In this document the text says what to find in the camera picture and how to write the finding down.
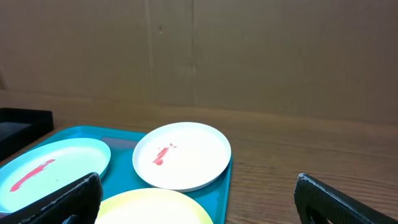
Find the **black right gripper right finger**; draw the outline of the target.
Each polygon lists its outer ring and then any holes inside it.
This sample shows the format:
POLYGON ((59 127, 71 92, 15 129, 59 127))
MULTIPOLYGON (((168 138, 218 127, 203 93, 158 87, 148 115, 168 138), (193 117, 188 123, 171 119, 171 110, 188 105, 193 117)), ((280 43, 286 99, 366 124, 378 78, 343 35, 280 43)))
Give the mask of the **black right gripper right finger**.
POLYGON ((304 224, 397 224, 397 220, 305 173, 297 177, 294 202, 304 224))

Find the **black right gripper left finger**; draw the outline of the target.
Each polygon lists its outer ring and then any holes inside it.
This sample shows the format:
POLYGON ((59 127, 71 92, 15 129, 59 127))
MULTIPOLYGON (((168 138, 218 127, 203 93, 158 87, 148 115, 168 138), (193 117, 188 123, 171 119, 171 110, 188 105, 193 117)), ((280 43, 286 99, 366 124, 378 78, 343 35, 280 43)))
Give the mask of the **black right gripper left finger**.
POLYGON ((102 197, 100 176, 92 172, 2 217, 1 224, 94 224, 102 197))

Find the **light blue plate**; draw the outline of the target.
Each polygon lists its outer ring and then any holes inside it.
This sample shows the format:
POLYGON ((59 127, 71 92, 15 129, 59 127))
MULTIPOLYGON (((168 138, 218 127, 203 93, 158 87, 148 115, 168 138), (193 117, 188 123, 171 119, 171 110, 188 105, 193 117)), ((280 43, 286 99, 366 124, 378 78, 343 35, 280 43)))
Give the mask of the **light blue plate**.
POLYGON ((91 172, 102 176, 109 146, 92 138, 66 139, 35 148, 1 168, 1 213, 16 212, 91 172))

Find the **yellow plate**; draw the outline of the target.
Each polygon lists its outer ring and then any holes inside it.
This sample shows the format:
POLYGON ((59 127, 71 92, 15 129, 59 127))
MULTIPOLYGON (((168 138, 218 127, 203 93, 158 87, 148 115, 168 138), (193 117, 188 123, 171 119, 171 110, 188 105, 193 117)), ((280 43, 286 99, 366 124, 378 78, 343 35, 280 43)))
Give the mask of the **yellow plate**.
POLYGON ((173 190, 146 188, 117 194, 101 202, 96 224, 212 224, 205 209, 173 190))

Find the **white plate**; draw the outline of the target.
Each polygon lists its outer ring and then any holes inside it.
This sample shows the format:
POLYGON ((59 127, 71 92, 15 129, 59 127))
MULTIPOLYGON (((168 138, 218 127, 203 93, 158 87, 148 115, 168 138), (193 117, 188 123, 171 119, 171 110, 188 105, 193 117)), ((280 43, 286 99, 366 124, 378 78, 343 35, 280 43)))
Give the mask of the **white plate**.
POLYGON ((232 158, 231 145, 219 130, 179 122, 146 134, 136 145, 132 165, 153 187, 191 192, 214 182, 232 158))

